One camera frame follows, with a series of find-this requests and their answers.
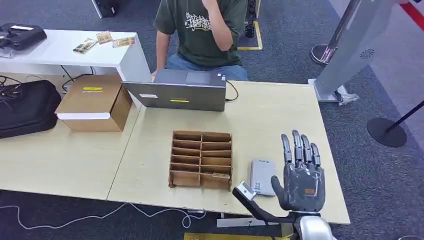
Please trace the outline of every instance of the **red stripe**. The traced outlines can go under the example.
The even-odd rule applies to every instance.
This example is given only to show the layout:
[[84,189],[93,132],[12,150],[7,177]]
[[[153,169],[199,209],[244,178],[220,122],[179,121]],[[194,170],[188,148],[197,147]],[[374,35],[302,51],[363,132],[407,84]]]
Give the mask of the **red stripe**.
[[424,31],[424,16],[418,11],[412,3],[399,4],[411,19]]

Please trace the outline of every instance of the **jeans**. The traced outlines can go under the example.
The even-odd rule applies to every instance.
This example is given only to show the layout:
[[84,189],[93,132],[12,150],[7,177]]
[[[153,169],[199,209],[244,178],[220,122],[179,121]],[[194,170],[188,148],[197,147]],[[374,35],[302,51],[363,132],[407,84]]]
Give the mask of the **jeans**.
[[240,80],[247,81],[248,74],[246,70],[240,65],[220,66],[220,67],[204,67],[197,66],[191,62],[182,59],[177,54],[170,56],[166,60],[166,69],[172,70],[193,70],[205,72],[217,72],[225,75],[227,80]]

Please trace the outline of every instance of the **green t-shirt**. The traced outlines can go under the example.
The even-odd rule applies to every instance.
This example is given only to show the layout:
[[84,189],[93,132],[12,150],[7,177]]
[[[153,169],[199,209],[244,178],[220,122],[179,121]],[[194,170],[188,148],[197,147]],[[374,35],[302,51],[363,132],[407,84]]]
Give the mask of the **green t-shirt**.
[[241,65],[237,41],[244,32],[248,0],[217,2],[234,42],[228,51],[221,51],[217,46],[202,0],[161,0],[153,25],[168,35],[177,30],[178,54],[193,64],[204,67]]

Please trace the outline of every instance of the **vent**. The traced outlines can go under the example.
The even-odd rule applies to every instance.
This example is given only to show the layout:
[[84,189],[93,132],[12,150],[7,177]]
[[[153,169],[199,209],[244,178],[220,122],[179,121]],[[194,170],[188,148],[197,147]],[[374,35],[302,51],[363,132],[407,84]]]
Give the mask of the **vent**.
[[374,56],[375,53],[376,53],[376,51],[374,49],[370,48],[370,49],[367,49],[367,50],[361,52],[359,57],[360,57],[360,59],[365,60],[365,59],[369,59],[372,56]]

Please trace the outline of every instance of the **laptop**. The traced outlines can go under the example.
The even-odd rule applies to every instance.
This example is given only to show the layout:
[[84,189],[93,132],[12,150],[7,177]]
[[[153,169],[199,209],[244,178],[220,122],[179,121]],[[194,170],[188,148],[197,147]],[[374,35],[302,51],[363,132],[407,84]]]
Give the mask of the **laptop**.
[[145,107],[222,112],[226,78],[218,72],[161,69],[152,82],[123,82]]

